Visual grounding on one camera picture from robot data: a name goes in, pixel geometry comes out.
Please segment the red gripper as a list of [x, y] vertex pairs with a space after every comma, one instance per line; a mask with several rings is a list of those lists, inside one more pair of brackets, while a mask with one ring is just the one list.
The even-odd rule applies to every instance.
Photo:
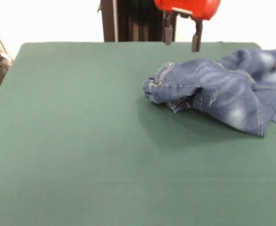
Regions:
[[203, 32], [203, 20], [211, 20], [216, 14], [221, 0], [154, 0], [164, 13], [164, 43], [170, 45], [173, 37], [171, 18], [173, 12], [196, 18], [195, 34], [192, 38], [192, 52], [199, 52]]

